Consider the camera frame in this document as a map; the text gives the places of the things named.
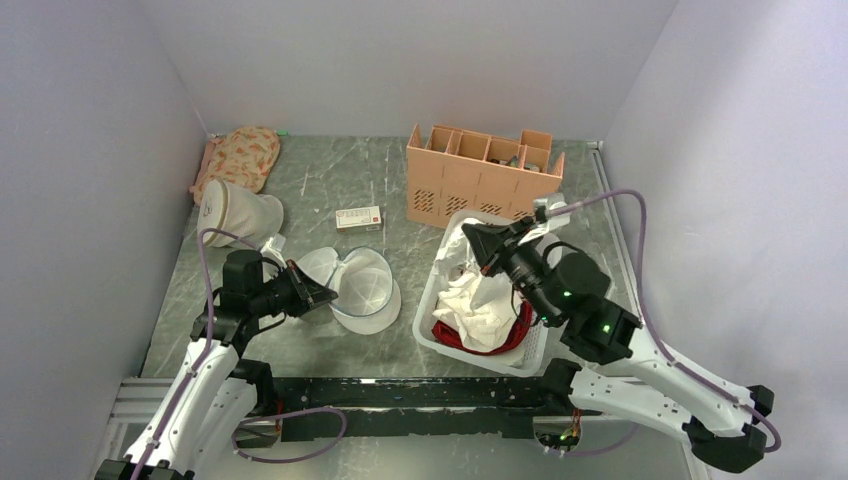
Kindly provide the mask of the round white mesh laundry bag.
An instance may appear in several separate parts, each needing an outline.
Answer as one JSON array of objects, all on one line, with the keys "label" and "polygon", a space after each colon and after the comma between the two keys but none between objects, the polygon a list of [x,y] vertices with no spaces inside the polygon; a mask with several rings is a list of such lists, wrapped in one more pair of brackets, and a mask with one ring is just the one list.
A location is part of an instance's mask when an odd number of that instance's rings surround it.
[{"label": "round white mesh laundry bag", "polygon": [[373,335],[398,318],[401,293],[386,258],[361,246],[342,257],[332,247],[312,250],[296,264],[312,280],[335,291],[329,307],[347,330]]}]

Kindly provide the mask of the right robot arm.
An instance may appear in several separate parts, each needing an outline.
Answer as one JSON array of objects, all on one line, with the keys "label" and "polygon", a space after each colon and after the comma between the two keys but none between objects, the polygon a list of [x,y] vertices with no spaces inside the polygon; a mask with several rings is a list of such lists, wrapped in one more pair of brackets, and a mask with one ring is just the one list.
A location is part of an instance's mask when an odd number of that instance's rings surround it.
[{"label": "right robot arm", "polygon": [[762,386],[742,387],[687,367],[654,339],[647,323],[607,299],[610,278],[586,253],[555,241],[522,239],[530,218],[510,225],[464,224],[482,274],[505,276],[576,362],[554,359],[539,391],[550,413],[571,406],[606,412],[688,445],[703,463],[742,473],[767,452],[763,432],[774,402]]}]

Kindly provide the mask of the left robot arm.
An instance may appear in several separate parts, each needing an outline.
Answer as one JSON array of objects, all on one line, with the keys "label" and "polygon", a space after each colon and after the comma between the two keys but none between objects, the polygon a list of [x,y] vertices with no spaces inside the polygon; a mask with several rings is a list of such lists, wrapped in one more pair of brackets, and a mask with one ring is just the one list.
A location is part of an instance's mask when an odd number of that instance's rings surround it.
[{"label": "left robot arm", "polygon": [[336,300],[336,291],[298,265],[256,250],[230,253],[222,284],[193,323],[180,373],[140,437],[97,479],[194,479],[207,458],[247,421],[274,421],[283,402],[268,363],[245,358],[264,317],[300,317]]}]

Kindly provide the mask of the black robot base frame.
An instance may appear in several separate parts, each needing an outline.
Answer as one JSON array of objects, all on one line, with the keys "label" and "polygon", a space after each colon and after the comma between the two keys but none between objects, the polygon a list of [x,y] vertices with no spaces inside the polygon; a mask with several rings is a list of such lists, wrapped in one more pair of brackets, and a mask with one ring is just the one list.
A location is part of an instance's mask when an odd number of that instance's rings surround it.
[{"label": "black robot base frame", "polygon": [[565,391],[542,377],[277,377],[247,416],[263,418],[283,442],[337,434],[531,439],[536,422],[574,410]]}]

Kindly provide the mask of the white bra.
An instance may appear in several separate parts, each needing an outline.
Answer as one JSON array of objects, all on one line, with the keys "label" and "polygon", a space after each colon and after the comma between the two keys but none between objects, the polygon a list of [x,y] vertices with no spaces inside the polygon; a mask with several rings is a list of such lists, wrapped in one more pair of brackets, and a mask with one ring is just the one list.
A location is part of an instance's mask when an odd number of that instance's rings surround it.
[{"label": "white bra", "polygon": [[446,244],[437,251],[434,268],[436,279],[442,284],[436,288],[433,312],[448,307],[467,317],[486,314],[488,308],[512,307],[518,311],[518,295],[510,281],[503,274],[482,274],[460,226],[449,231]]}]

